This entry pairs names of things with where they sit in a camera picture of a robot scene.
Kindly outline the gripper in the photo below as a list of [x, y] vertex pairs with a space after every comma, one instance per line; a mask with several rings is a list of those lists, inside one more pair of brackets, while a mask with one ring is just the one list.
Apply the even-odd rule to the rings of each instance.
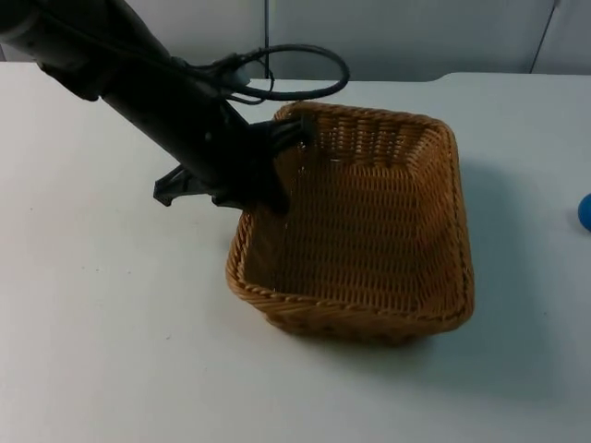
[[166, 207], [181, 197], [208, 195], [218, 208], [252, 209], [262, 205], [286, 214], [290, 198], [274, 161], [296, 145], [308, 145], [315, 137], [313, 122], [303, 116], [251, 125], [244, 148], [222, 156], [221, 178], [213, 184], [179, 165], [155, 182], [153, 197]]

